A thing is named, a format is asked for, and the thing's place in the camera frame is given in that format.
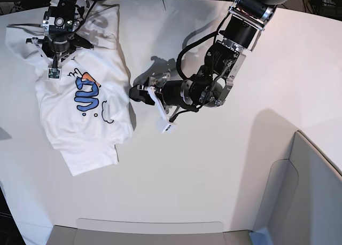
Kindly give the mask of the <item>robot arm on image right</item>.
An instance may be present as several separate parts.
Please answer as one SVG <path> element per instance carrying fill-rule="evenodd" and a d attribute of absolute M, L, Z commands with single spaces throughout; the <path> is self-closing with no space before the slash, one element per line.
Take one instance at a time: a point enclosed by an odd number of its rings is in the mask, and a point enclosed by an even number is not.
<path fill-rule="evenodd" d="M 160 78 L 148 77 L 144 83 L 137 83 L 129 90 L 129 98 L 135 102 L 156 105 L 168 123 L 174 123 L 183 113 L 198 112 L 202 107 L 219 107 L 234 85 L 245 50 L 253 50 L 266 24 L 273 17 L 277 7 L 287 0 L 234 0 L 216 31 L 187 45 L 176 59 L 179 80 L 171 80 L 167 73 Z M 212 39 L 204 63 L 197 73 L 187 77 L 182 71 L 185 54 Z"/>

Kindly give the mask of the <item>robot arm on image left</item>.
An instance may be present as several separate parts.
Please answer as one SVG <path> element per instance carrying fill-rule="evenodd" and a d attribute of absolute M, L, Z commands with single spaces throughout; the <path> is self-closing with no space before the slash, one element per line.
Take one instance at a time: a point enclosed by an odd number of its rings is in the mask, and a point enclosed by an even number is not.
<path fill-rule="evenodd" d="M 41 23 L 44 37 L 26 39 L 26 43 L 37 47 L 41 57 L 48 63 L 48 71 L 53 78 L 79 50 L 94 48 L 77 32 L 85 24 L 95 4 L 89 0 L 59 0 L 56 6 L 49 6 L 44 13 Z"/>

